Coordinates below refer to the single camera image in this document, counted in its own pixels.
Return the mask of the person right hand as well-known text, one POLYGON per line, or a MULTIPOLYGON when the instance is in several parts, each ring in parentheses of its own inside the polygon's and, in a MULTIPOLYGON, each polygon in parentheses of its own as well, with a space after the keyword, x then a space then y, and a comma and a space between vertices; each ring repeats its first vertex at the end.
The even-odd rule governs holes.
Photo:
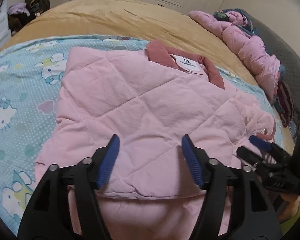
POLYGON ((297 214, 300 205, 300 196, 297 194, 286 193, 281 193, 280 196, 287 202, 285 209, 278 216, 279 222, 284 223, 297 214))

